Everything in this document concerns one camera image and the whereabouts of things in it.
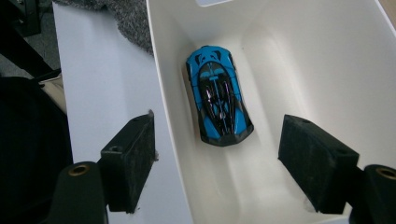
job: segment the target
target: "white surface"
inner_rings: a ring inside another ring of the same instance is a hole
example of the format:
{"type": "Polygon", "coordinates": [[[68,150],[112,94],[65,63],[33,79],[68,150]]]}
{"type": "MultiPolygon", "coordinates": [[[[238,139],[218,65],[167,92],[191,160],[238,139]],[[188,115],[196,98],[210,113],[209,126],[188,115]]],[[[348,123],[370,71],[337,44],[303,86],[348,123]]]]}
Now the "white surface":
{"type": "Polygon", "coordinates": [[[148,0],[166,118],[195,224],[316,223],[277,160],[284,114],[310,119],[361,154],[396,167],[396,41],[374,1],[148,0]],[[244,142],[199,138],[187,57],[228,49],[255,125],[244,142]]]}
{"type": "Polygon", "coordinates": [[[129,119],[155,113],[160,160],[136,213],[109,213],[109,223],[191,223],[153,58],[121,36],[107,11],[53,7],[75,162],[98,161],[129,119]]]}

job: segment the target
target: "white container wall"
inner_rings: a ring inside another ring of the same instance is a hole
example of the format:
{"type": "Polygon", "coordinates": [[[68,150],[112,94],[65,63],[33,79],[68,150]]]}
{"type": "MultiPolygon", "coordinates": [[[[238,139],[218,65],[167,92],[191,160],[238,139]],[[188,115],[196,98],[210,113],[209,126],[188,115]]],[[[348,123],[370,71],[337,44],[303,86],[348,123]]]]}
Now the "white container wall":
{"type": "MultiPolygon", "coordinates": [[[[148,0],[173,147],[196,224],[317,223],[277,159],[285,114],[310,119],[361,154],[396,167],[396,39],[375,1],[148,0]],[[242,143],[201,141],[185,62],[228,49],[255,131],[242,143]]],[[[344,217],[348,217],[347,208],[344,217]]]]}

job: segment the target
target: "white table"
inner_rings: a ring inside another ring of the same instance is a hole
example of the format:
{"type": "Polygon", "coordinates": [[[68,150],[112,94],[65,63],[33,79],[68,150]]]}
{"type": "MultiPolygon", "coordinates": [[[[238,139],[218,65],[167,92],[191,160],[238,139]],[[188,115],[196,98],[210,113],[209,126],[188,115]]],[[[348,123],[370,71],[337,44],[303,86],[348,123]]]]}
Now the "white table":
{"type": "Polygon", "coordinates": [[[74,161],[98,161],[100,150],[129,119],[155,114],[156,149],[133,215],[109,223],[192,223],[166,123],[153,57],[130,43],[112,15],[53,6],[74,161]]]}

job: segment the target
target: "white box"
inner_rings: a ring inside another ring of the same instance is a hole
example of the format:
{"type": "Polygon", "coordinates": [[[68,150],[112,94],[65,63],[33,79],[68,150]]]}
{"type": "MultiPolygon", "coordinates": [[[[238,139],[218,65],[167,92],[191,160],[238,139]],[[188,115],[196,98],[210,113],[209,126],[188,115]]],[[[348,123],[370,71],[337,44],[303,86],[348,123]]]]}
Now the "white box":
{"type": "Polygon", "coordinates": [[[283,116],[310,119],[361,154],[396,167],[396,39],[370,0],[148,0],[154,54],[194,223],[316,223],[277,159],[283,116]],[[228,49],[255,131],[242,143],[200,140],[185,62],[228,49]]]}

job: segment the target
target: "toy car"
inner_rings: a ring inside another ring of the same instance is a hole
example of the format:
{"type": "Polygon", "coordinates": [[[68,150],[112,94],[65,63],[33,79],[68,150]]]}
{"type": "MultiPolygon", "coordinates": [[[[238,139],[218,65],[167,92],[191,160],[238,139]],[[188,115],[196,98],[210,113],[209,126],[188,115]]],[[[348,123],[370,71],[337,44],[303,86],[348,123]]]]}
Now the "toy car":
{"type": "Polygon", "coordinates": [[[186,62],[202,141],[226,147],[254,129],[245,109],[230,51],[203,46],[186,62]]]}

